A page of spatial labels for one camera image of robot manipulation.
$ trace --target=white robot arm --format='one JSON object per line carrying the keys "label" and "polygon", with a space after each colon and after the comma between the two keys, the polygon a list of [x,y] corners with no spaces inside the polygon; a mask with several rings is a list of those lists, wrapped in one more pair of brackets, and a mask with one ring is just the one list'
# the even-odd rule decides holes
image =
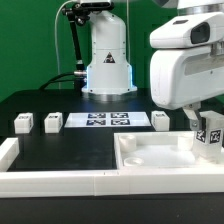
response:
{"label": "white robot arm", "polygon": [[152,0],[162,8],[177,8],[178,0]]}
{"label": "white robot arm", "polygon": [[150,35],[153,101],[184,108],[200,130],[200,102],[224,93],[224,0],[179,0],[178,14]]}
{"label": "white robot arm", "polygon": [[110,0],[78,0],[72,8],[64,9],[73,27],[88,20],[91,24],[92,61],[82,88],[85,98],[118,101],[136,95],[132,67],[126,60],[126,26],[109,12],[113,8]]}

